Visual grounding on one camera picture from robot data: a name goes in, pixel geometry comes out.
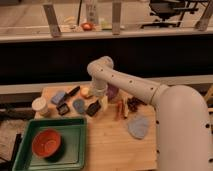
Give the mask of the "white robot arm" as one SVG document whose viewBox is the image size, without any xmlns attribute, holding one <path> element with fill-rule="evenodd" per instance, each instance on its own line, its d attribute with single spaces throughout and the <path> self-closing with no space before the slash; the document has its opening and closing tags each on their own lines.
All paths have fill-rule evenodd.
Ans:
<svg viewBox="0 0 213 171">
<path fill-rule="evenodd" d="M 103 95 L 111 84 L 154 107 L 158 171 L 213 171 L 210 116 L 197 90 L 118 72 L 108 56 L 90 62 L 87 72 L 94 95 Z"/>
</svg>

